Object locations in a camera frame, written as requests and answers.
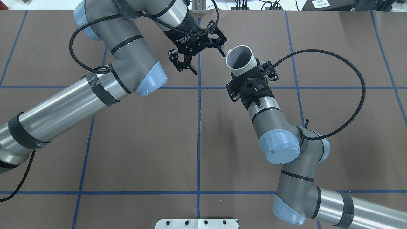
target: black cable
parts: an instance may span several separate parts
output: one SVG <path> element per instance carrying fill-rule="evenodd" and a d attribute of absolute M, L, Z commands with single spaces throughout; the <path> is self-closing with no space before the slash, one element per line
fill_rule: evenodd
<path fill-rule="evenodd" d="M 362 74 L 359 72 L 359 70 L 358 70 L 350 61 L 348 61 L 347 59 L 341 57 L 341 56 L 338 55 L 338 54 L 335 54 L 335 53 L 332 53 L 332 52 L 328 52 L 328 51 L 324 51 L 324 50 L 319 50 L 319 49 L 305 49 L 305 50 L 300 50 L 300 51 L 291 53 L 290 55 L 288 55 L 288 56 L 282 58 L 282 59 L 281 59 L 280 61 L 278 61 L 277 63 L 273 64 L 273 68 L 275 68 L 275 67 L 276 67 L 277 65 L 279 65 L 281 62 L 285 61 L 286 59 L 288 59 L 288 58 L 290 58 L 290 57 L 292 57 L 292 56 L 294 56 L 294 55 L 296 55 L 296 54 L 299 54 L 299 53 L 308 53 L 308 52 L 311 52 L 311 53 L 324 53 L 324 54 L 328 54 L 328 55 L 331 55 L 331 56 L 333 56 L 333 57 L 336 57 L 336 58 L 340 59 L 341 61 L 345 62 L 345 64 L 347 64 L 347 65 L 357 74 L 357 76 L 359 77 L 360 83 L 361 83 L 361 85 L 362 85 L 362 95 L 361 95 L 361 98 L 360 98 L 359 105 L 358 105 L 358 107 L 356 108 L 356 110 L 355 110 L 355 112 L 353 113 L 353 115 L 352 115 L 341 127 L 339 127 L 338 129 L 334 130 L 333 132 L 331 132 L 331 133 L 329 133 L 329 134 L 326 134 L 326 135 L 320 136 L 320 137 L 315 137 L 315 138 L 307 137 L 307 136 L 303 135 L 303 133 L 301 132 L 301 137 L 302 137 L 302 138 L 307 139 L 307 140 L 311 140 L 311 141 L 315 141 L 315 140 L 321 140 L 321 139 L 330 137 L 330 136 L 332 136 L 332 135 L 334 135 L 334 134 L 337 134 L 339 131 L 343 130 L 347 125 L 349 125 L 349 124 L 355 119 L 355 117 L 359 114 L 360 110 L 362 109 L 363 103 L 365 102 L 366 85 L 365 85 L 365 80 L 363 79 Z"/>
<path fill-rule="evenodd" d="M 295 6 L 297 7 L 297 10 L 300 11 L 300 9 L 298 8 L 297 0 L 295 0 Z"/>
<path fill-rule="evenodd" d="M 261 6 L 260 11 L 263 10 L 263 7 L 264 7 L 264 5 L 266 5 L 266 3 L 270 3 L 270 8 L 271 8 L 271 5 L 273 4 L 271 1 L 261 1 L 261 2 L 264 2 L 264 3 L 263 3 L 263 5 Z"/>
<path fill-rule="evenodd" d="M 86 64 L 82 63 L 82 62 L 76 57 L 76 55 L 75 55 L 75 53 L 74 53 L 73 45 L 74 45 L 74 41 L 75 41 L 76 36 L 77 36 L 82 30 L 84 30 L 85 28 L 87 28 L 87 27 L 89 27 L 89 26 L 91 26 L 91 25 L 94 25 L 94 24 L 96 24 L 96 23 L 102 22 L 102 21 L 106 21 L 106 20 L 110 20 L 110 19 L 114 19 L 114 18 L 120 18 L 120 17 L 122 17 L 121 14 L 116 14 L 116 15 L 112 15 L 112 16 L 107 16 L 107 17 L 104 17 L 104 18 L 96 19 L 96 20 L 94 20 L 94 21 L 91 21 L 91 22 L 89 22 L 89 23 L 87 23 L 87 24 L 85 24 L 85 25 L 79 27 L 79 28 L 72 34 L 71 39 L 69 40 L 69 53 L 71 54 L 72 59 L 74 59 L 74 61 L 75 61 L 77 64 L 79 64 L 82 68 L 84 68 L 84 69 L 86 69 L 86 70 L 88 70 L 88 71 L 90 71 L 90 72 L 92 72 L 92 73 L 96 73 L 96 74 L 108 74 L 108 73 L 110 72 L 110 69 L 109 69 L 108 67 L 106 67 L 106 66 L 99 66 L 99 67 L 97 67 L 97 68 L 95 68 L 95 69 L 92 69 L 92 68 L 88 67 Z"/>
<path fill-rule="evenodd" d="M 216 11 L 216 21 L 215 21 L 215 23 L 209 28 L 209 30 L 206 31 L 206 32 L 204 32 L 204 33 L 188 33 L 188 32 L 179 30 L 179 29 L 177 29 L 177 28 L 175 28 L 175 27 L 172 27 L 171 25 L 169 25 L 169 24 L 167 24 L 167 23 L 165 23 L 165 22 L 163 22 L 163 21 L 161 21 L 161 20 L 159 20 L 159 19 L 157 19 L 157 18 L 153 18 L 153 17 L 151 17 L 150 15 L 147 15 L 147 14 L 145 14 L 145 13 L 134 13 L 134 14 L 136 14 L 138 17 L 146 17 L 146 18 L 149 18 L 149 19 L 151 19 L 151 20 L 153 20 L 153 21 L 155 21 L 155 22 L 157 22 L 157 23 L 159 23 L 159 24 L 161 24 L 161 25 L 163 25 L 163 26 L 165 26 L 165 27 L 167 27 L 167 28 L 169 28 L 169 29 L 171 29 L 171 30 L 175 30 L 175 31 L 177 31 L 177 32 L 179 32 L 179 33 L 181 33 L 181 34 L 186 35 L 186 36 L 201 37 L 201 36 L 208 35 L 210 32 L 212 32 L 212 31 L 216 28 L 216 26 L 218 25 L 218 22 L 219 22 L 219 9 L 218 9 L 218 6 L 216 5 L 215 0 L 211 0 L 211 1 L 213 2 L 213 5 L 214 5 L 214 7 L 215 7 L 215 11 Z M 120 17 L 122 17 L 121 14 L 111 15 L 111 16 L 107 16 L 107 17 L 103 17 L 103 18 L 96 19 L 96 20 L 94 20 L 94 21 L 91 21 L 91 22 L 89 22 L 89 23 L 87 23 L 87 24 L 85 24 L 85 25 L 79 27 L 79 28 L 72 34 L 71 39 L 70 39 L 70 41 L 69 41 L 69 52 L 70 52 L 71 57 L 73 58 L 73 60 L 74 60 L 77 64 L 79 64 L 82 68 L 84 68 L 84 69 L 86 69 L 86 70 L 88 70 L 88 71 L 90 71 L 90 72 L 92 72 L 92 73 L 96 73 L 96 74 L 108 74 L 108 73 L 110 72 L 110 69 L 109 69 L 109 67 L 107 67 L 107 66 L 99 66 L 99 67 L 93 69 L 93 68 L 88 67 L 87 65 L 85 65 L 85 64 L 82 63 L 81 61 L 79 61 L 79 59 L 76 57 L 76 55 L 75 55 L 75 53 L 74 53 L 74 51 L 73 51 L 73 43 L 74 43 L 75 37 L 78 35 L 78 33 L 80 33 L 80 32 L 81 32 L 82 30 L 84 30 L 85 28 L 87 28 L 87 27 L 89 27 L 89 26 L 91 26 L 91 25 L 94 25 L 94 24 L 96 24 L 96 23 L 102 22 L 102 21 L 106 21 L 106 20 L 110 20 L 110 19 L 114 19 L 114 18 L 120 18 Z"/>
<path fill-rule="evenodd" d="M 35 150 L 31 153 L 30 161 L 28 162 L 27 169 L 24 173 L 23 179 L 20 181 L 20 184 L 17 186 L 17 188 L 14 190 L 14 192 L 11 195 L 9 195 L 8 197 L 6 197 L 4 199 L 0 199 L 0 202 L 8 201 L 9 199 L 13 198 L 17 194 L 17 192 L 20 190 L 21 186 L 24 184 L 25 179 L 27 178 L 28 172 L 30 171 L 30 167 L 31 167 L 31 164 L 33 163 L 34 155 L 35 155 Z"/>

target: blue grid line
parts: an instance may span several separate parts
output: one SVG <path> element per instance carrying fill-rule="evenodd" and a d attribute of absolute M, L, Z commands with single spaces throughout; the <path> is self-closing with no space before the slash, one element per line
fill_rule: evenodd
<path fill-rule="evenodd" d="M 276 191 L 200 191 L 202 195 L 265 195 L 276 194 Z"/>
<path fill-rule="evenodd" d="M 396 94 L 397 102 L 398 102 L 398 105 L 400 106 L 401 114 L 403 115 L 403 118 L 404 118 L 404 123 L 407 126 L 406 114 L 404 113 L 403 105 L 401 104 L 400 97 L 398 96 L 398 92 L 396 89 L 396 85 L 394 83 L 393 75 L 392 75 L 392 72 L 390 71 L 389 63 L 387 62 L 386 55 L 384 54 L 384 50 L 383 50 L 383 47 L 382 47 L 382 44 L 380 41 L 379 33 L 378 33 L 377 27 L 376 27 L 376 21 L 374 20 L 374 15 L 373 15 L 372 10 L 370 10 L 370 15 L 372 17 L 372 22 L 373 22 L 374 31 L 376 33 L 377 42 L 379 44 L 380 51 L 382 52 L 384 63 L 386 64 L 387 72 L 389 73 L 390 81 L 392 82 L 394 93 Z"/>
<path fill-rule="evenodd" d="M 361 194 L 361 193 L 407 193 L 406 189 L 390 189 L 390 190 L 337 190 L 336 192 L 347 194 Z"/>
<path fill-rule="evenodd" d="M 336 192 L 346 194 L 403 194 L 407 189 L 389 190 L 336 190 Z M 13 191 L 0 191 L 0 195 L 10 195 Z M 81 195 L 102 196 L 102 195 L 274 195 L 276 191 L 82 191 Z M 64 191 L 19 191 L 17 195 L 78 195 L 79 192 Z"/>
<path fill-rule="evenodd" d="M 288 41 L 290 43 L 290 52 L 293 53 L 294 52 L 293 51 L 293 43 L 291 41 L 290 25 L 289 25 L 289 22 L 288 22 L 288 13 L 287 13 L 287 11 L 285 11 L 285 22 L 287 24 L 287 34 L 288 34 Z M 295 79 L 295 86 L 296 86 L 296 89 L 297 89 L 298 105 L 300 106 L 301 122 L 302 122 L 302 125 L 305 125 L 304 113 L 302 112 L 300 87 L 299 87 L 299 84 L 298 84 L 297 69 L 295 68 L 294 56 L 291 57 L 291 61 L 293 62 L 294 79 Z"/>
<path fill-rule="evenodd" d="M 102 61 L 102 65 L 106 64 L 106 56 L 107 56 L 107 46 L 105 46 L 105 52 L 103 54 L 103 61 Z"/>
<path fill-rule="evenodd" d="M 198 18 L 198 24 L 201 26 L 201 18 Z M 201 54 L 198 53 L 197 219 L 201 217 L 199 195 L 201 191 L 201 93 Z"/>
<path fill-rule="evenodd" d="M 65 89 L 68 86 L 0 86 L 8 89 Z M 201 89 L 226 89 L 222 86 L 201 86 Z M 271 89 L 297 89 L 296 86 L 271 86 Z M 299 86 L 299 89 L 362 89 L 362 87 L 347 86 Z M 165 86 L 160 89 L 199 89 L 197 86 Z M 366 87 L 366 89 L 393 90 L 394 87 Z M 407 87 L 396 87 L 398 90 L 405 90 Z"/>
<path fill-rule="evenodd" d="M 76 204 L 76 207 L 75 207 L 75 214 L 74 214 L 74 220 L 73 220 L 73 223 L 72 223 L 72 229 L 75 229 L 75 227 L 76 227 L 76 221 L 77 221 L 77 218 L 78 218 L 79 205 L 80 205 L 80 203 L 81 203 L 81 195 L 82 195 L 82 188 L 83 188 L 83 180 L 85 179 L 86 164 L 88 163 L 88 156 L 89 156 L 89 149 L 90 149 L 90 140 L 92 139 L 92 133 L 93 133 L 93 126 L 94 126 L 94 123 L 95 123 L 95 116 L 92 117 L 92 122 L 90 123 L 88 144 L 87 144 L 87 146 L 86 146 L 85 159 L 83 160 L 83 168 L 82 168 L 81 182 L 80 182 L 80 184 L 79 184 L 78 199 L 77 199 L 77 204 Z"/>
<path fill-rule="evenodd" d="M 65 89 L 68 86 L 0 86 L 9 89 Z"/>
<path fill-rule="evenodd" d="M 27 14 L 28 14 L 28 10 L 26 10 L 25 13 L 24 13 L 24 17 L 23 17 L 23 20 L 21 21 L 20 28 L 18 29 L 17 36 L 15 37 L 13 47 L 11 48 L 9 58 L 7 59 L 6 66 L 4 67 L 4 71 L 3 71 L 3 74 L 2 74 L 1 79 L 0 79 L 0 86 L 3 84 L 3 80 L 6 77 L 7 68 L 9 67 L 11 57 L 13 56 L 15 46 L 17 45 L 17 41 L 18 41 L 18 38 L 20 37 L 21 30 L 23 29 L 25 19 L 27 18 Z"/>
<path fill-rule="evenodd" d="M 10 195 L 13 191 L 0 191 L 0 195 Z M 18 191 L 18 195 L 77 195 L 78 192 L 64 191 Z"/>
<path fill-rule="evenodd" d="M 117 191 L 117 192 L 82 192 L 82 195 L 196 195 L 196 191 Z"/>

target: silver arm segment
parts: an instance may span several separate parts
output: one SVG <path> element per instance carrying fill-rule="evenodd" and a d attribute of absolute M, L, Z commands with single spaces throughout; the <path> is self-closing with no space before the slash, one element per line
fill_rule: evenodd
<path fill-rule="evenodd" d="M 129 6 L 134 12 L 145 11 L 173 27 L 178 27 L 188 14 L 183 0 L 138 0 L 129 1 Z M 112 0 L 85 0 L 75 10 L 74 17 L 82 26 L 118 13 Z M 105 75 L 88 72 L 75 84 L 1 125 L 0 174 L 21 165 L 30 152 L 114 106 L 128 94 L 136 91 L 143 97 L 166 83 L 167 76 L 160 62 L 134 22 L 115 18 L 93 25 L 85 33 L 105 42 L 115 58 L 108 65 L 111 71 Z"/>
<path fill-rule="evenodd" d="M 287 122 L 267 85 L 270 79 L 278 79 L 274 68 L 255 60 L 249 47 L 230 50 L 226 64 L 232 72 L 228 94 L 233 102 L 241 98 L 266 159 L 283 164 L 273 207 L 278 218 L 295 225 L 315 218 L 352 229 L 407 227 L 406 212 L 315 186 L 317 164 L 329 155 L 327 139 L 301 139 L 301 132 L 308 137 L 320 135 Z"/>

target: black tape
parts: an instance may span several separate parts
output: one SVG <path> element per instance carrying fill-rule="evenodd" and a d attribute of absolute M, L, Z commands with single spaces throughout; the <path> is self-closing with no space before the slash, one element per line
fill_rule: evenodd
<path fill-rule="evenodd" d="M 127 94 L 131 94 L 131 92 L 129 91 L 129 89 L 127 89 L 127 87 L 124 85 L 124 83 L 122 82 L 122 80 L 119 78 L 119 76 L 117 75 L 116 71 L 114 70 L 112 64 L 109 64 L 109 68 L 110 71 L 112 72 L 114 78 L 116 79 L 116 81 L 120 84 L 120 86 L 123 88 L 123 90 L 127 93 Z"/>
<path fill-rule="evenodd" d="M 132 43 L 135 40 L 138 40 L 140 38 L 144 38 L 143 35 L 136 35 L 133 36 L 125 41 L 120 42 L 120 44 L 116 45 L 114 48 L 112 48 L 112 50 L 110 51 L 111 54 L 114 54 L 117 50 L 121 49 L 123 46 L 128 45 L 130 43 Z"/>
<path fill-rule="evenodd" d="M 14 140 L 21 146 L 31 150 L 41 149 L 49 144 L 50 142 L 42 142 L 35 139 L 21 126 L 18 119 L 20 114 L 22 113 L 19 113 L 17 116 L 10 119 L 8 123 L 10 134 L 13 136 Z"/>
<path fill-rule="evenodd" d="M 88 84 L 93 93 L 95 93 L 100 101 L 102 101 L 106 106 L 113 106 L 120 102 L 120 100 L 116 100 L 113 98 L 110 92 L 105 90 L 96 74 L 86 75 L 86 79 L 88 80 Z"/>
<path fill-rule="evenodd" d="M 259 114 L 265 112 L 266 110 L 279 110 L 279 111 L 281 111 L 281 109 L 279 109 L 279 108 L 277 108 L 277 107 L 268 107 L 268 108 L 265 108 L 265 109 L 263 109 L 263 110 L 257 112 L 257 113 L 253 116 L 252 122 L 254 122 L 254 119 L 255 119 Z"/>
<path fill-rule="evenodd" d="M 14 169 L 14 168 L 17 168 L 18 166 L 19 165 L 12 165 L 12 164 L 5 163 L 4 161 L 0 161 L 0 167 L 1 168 Z"/>
<path fill-rule="evenodd" d="M 318 186 L 317 186 L 317 191 L 318 191 L 317 207 L 315 208 L 314 215 L 311 217 L 311 219 L 315 219 L 315 217 L 317 217 L 317 214 L 319 212 L 319 207 L 321 207 L 321 189 Z"/>
<path fill-rule="evenodd" d="M 153 17 L 153 18 L 157 18 L 157 17 L 163 16 L 166 12 L 168 12 L 168 11 L 171 9 L 171 7 L 173 7 L 174 3 L 175 3 L 175 0 L 172 0 L 172 1 L 170 2 L 170 4 L 169 4 L 167 7 L 165 7 L 164 10 L 162 10 L 161 12 L 159 12 L 159 13 L 157 13 L 157 14 L 152 15 L 152 17 Z"/>
<path fill-rule="evenodd" d="M 333 226 L 340 227 L 340 228 L 349 228 L 350 225 L 352 224 L 353 216 L 354 216 L 353 200 L 352 200 L 352 197 L 347 194 L 341 193 L 341 195 L 342 195 L 342 199 L 344 201 L 344 211 L 342 213 L 342 217 L 341 217 L 341 220 L 339 221 L 339 223 L 337 225 L 333 225 Z"/>
<path fill-rule="evenodd" d="M 290 173 L 290 172 L 287 172 L 285 170 L 281 170 L 281 173 L 285 174 L 285 175 L 288 175 L 288 176 L 292 176 L 292 177 L 301 179 L 301 180 L 305 180 L 305 181 L 311 181 L 311 182 L 314 181 L 313 178 L 309 178 L 309 177 L 306 177 L 306 176 L 301 176 L 301 175 L 298 175 L 298 174 L 295 174 L 295 173 Z"/>

